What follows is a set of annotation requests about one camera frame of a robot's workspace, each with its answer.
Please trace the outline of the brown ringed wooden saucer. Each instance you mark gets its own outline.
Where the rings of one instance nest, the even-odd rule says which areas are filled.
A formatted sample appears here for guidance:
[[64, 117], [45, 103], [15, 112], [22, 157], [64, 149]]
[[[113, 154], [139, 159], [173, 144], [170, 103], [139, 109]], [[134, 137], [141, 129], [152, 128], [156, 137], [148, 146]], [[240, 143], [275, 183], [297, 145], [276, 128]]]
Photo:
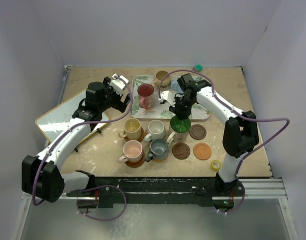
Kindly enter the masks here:
[[[141, 128], [141, 136], [137, 139], [138, 142], [141, 142], [145, 137], [145, 131], [143, 128]], [[125, 141], [130, 141], [130, 139], [126, 136], [124, 137]]]

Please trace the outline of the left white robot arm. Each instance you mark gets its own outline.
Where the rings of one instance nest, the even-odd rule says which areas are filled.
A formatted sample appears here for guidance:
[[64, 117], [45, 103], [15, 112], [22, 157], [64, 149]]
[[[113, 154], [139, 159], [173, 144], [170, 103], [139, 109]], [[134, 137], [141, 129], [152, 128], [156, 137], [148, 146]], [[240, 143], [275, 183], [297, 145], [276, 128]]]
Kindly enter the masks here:
[[129, 80], [114, 74], [105, 77], [102, 82], [88, 84], [85, 96], [79, 101], [71, 120], [65, 123], [62, 131], [44, 150], [35, 156], [27, 155], [22, 161], [22, 190], [31, 194], [33, 205], [44, 201], [55, 202], [63, 193], [78, 190], [84, 196], [95, 192], [93, 176], [77, 170], [61, 174], [61, 168], [77, 145], [86, 138], [98, 124], [104, 124], [102, 114], [113, 108], [125, 117], [132, 108], [132, 92]]

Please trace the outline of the white beige mug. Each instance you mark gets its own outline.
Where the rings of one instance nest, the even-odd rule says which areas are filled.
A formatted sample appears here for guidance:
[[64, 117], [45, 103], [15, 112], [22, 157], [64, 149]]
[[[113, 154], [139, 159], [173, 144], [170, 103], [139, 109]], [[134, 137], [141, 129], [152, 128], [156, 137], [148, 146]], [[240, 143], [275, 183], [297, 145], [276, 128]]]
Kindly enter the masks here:
[[166, 128], [163, 122], [160, 120], [152, 120], [149, 122], [146, 129], [146, 135], [144, 137], [144, 142], [148, 143], [156, 139], [163, 139], [166, 135]]

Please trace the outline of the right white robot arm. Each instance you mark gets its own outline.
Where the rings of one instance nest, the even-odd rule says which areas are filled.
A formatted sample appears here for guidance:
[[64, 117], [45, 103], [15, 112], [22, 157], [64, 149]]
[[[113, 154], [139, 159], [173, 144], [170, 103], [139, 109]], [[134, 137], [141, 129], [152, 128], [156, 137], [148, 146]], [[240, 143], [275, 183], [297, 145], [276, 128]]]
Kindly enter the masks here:
[[224, 126], [222, 144], [226, 154], [218, 172], [221, 180], [215, 183], [215, 190], [226, 196], [233, 190], [232, 182], [237, 179], [242, 158], [259, 143], [255, 113], [235, 108], [213, 90], [209, 80], [195, 81], [188, 73], [177, 82], [183, 94], [174, 98], [169, 110], [178, 119], [188, 119], [192, 106], [199, 104], [210, 110]]

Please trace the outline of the large brown ringed saucer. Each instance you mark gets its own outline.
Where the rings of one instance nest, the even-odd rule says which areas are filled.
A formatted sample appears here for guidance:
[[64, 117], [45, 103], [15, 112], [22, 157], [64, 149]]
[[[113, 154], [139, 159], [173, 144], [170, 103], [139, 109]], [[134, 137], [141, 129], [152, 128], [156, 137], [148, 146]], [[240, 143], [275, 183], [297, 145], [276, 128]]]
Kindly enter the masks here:
[[137, 162], [126, 161], [125, 164], [131, 168], [138, 168], [145, 162], [145, 153], [142, 153], [141, 158]]

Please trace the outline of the yellow mug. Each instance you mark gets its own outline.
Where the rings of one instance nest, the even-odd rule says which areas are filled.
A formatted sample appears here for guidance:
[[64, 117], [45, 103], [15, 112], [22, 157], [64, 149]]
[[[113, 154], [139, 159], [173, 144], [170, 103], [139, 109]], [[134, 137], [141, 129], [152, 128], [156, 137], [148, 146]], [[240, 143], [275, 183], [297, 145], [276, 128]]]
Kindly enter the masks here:
[[124, 122], [124, 129], [118, 133], [120, 138], [127, 138], [128, 140], [137, 140], [141, 137], [141, 124], [135, 118], [129, 118]]

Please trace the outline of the grey cup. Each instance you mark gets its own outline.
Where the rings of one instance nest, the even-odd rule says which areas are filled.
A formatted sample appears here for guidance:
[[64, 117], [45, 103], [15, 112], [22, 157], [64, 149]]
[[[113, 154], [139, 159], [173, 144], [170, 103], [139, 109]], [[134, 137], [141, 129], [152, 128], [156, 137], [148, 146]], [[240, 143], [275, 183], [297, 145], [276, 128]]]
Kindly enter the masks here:
[[156, 139], [150, 143], [148, 155], [145, 158], [146, 162], [152, 159], [164, 159], [169, 154], [168, 143], [163, 139]]

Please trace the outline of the dark walnut round coaster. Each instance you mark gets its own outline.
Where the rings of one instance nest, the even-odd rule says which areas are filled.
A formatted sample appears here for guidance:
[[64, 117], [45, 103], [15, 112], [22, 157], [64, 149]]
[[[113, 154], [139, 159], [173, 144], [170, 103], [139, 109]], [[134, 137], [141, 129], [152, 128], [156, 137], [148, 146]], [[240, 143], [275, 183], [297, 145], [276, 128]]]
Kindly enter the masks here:
[[190, 147], [183, 142], [178, 142], [173, 146], [172, 153], [175, 158], [184, 160], [190, 156]]

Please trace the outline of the green floral mug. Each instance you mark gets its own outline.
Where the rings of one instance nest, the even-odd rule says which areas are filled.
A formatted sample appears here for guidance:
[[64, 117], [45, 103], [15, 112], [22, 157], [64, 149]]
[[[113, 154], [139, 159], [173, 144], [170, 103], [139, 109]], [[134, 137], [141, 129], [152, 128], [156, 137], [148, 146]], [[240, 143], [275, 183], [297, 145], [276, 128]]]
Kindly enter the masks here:
[[191, 128], [190, 119], [179, 119], [177, 116], [173, 116], [170, 120], [169, 136], [166, 140], [168, 144], [171, 142], [183, 142], [187, 139], [189, 130]]

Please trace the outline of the light wood coaster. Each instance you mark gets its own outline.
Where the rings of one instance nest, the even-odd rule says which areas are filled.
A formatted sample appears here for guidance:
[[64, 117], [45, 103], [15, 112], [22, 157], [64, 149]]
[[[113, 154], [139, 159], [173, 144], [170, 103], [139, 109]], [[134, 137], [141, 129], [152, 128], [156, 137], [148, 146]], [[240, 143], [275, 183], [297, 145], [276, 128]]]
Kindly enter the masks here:
[[193, 153], [199, 160], [207, 160], [211, 157], [212, 150], [208, 144], [198, 143], [194, 146]]

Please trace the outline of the dark wood coaster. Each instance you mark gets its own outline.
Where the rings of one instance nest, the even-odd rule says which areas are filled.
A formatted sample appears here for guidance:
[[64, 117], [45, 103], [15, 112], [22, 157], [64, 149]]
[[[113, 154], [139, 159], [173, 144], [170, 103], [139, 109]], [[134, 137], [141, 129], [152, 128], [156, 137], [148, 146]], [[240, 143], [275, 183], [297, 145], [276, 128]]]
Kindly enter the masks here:
[[206, 137], [206, 128], [200, 124], [194, 124], [189, 130], [190, 136], [195, 140], [202, 140]]

